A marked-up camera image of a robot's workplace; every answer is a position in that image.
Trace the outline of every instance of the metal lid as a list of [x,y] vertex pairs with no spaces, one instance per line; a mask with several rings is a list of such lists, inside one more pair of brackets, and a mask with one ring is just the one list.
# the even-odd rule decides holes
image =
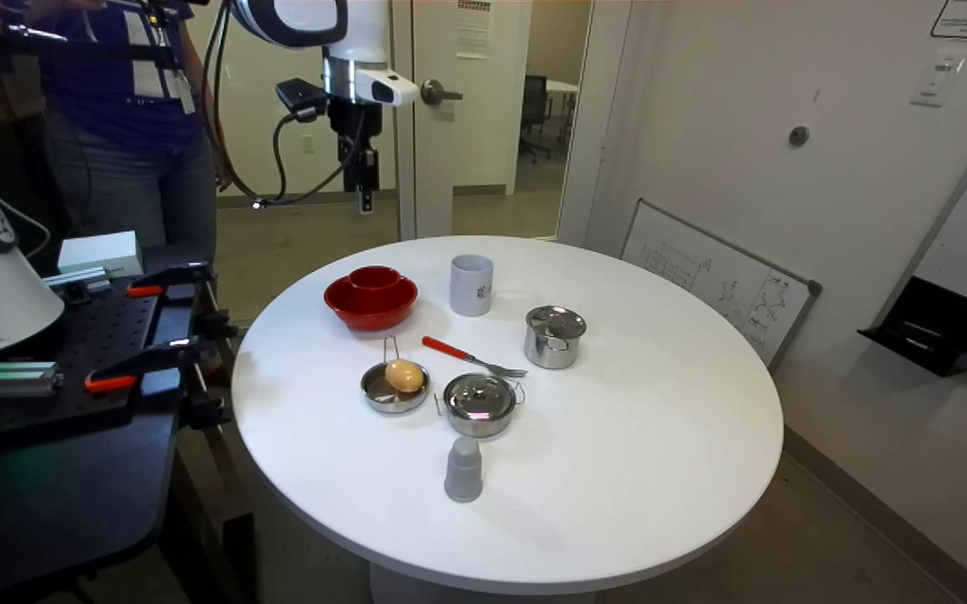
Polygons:
[[516,404],[516,391],[511,381],[487,375],[487,372],[468,372],[448,381],[444,402],[455,414],[487,422],[511,414]]
[[538,304],[529,313],[531,329],[548,329],[557,338],[581,338],[587,332],[587,320],[581,313],[564,304]]

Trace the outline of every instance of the chair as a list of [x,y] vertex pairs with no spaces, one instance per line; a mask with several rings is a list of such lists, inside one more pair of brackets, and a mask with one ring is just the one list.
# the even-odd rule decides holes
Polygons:
[[531,159],[538,159],[538,154],[551,158],[543,123],[548,123],[548,76],[529,74],[522,101],[522,154],[529,154]]

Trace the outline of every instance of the small bowl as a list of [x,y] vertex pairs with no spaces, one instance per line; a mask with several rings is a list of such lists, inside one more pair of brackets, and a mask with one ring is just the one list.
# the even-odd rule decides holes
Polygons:
[[351,284],[356,290],[383,290],[383,289],[395,289],[395,282],[402,282],[402,275],[390,266],[362,266],[351,272]]
[[369,404],[383,414],[402,414],[410,408],[416,408],[428,391],[429,391],[429,375],[424,372],[424,384],[416,391],[395,391],[386,381],[386,363],[374,364],[369,372],[362,372],[361,378],[362,395],[369,400]]
[[400,279],[393,289],[362,296],[351,279],[332,282],[322,300],[356,332],[379,332],[400,325],[416,300],[416,282]]

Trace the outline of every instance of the red spoon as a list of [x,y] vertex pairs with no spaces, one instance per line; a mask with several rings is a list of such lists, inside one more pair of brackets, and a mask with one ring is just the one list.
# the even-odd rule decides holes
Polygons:
[[435,336],[424,336],[421,341],[424,341],[428,350],[448,352],[448,356],[455,356],[455,357],[478,363],[478,364],[483,364],[483,370],[493,372],[493,375],[506,375],[506,378],[523,375],[523,370],[506,370],[506,364],[483,363],[483,357],[478,357],[478,356],[469,356],[469,352],[463,352],[463,350],[458,350],[458,346],[448,346],[444,338],[435,338]]

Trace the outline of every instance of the orange food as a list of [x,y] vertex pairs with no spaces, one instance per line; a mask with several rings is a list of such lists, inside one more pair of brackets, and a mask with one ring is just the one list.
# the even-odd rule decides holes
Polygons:
[[386,363],[386,381],[393,391],[421,391],[424,388],[424,370],[416,363],[407,363],[407,357],[393,357]]

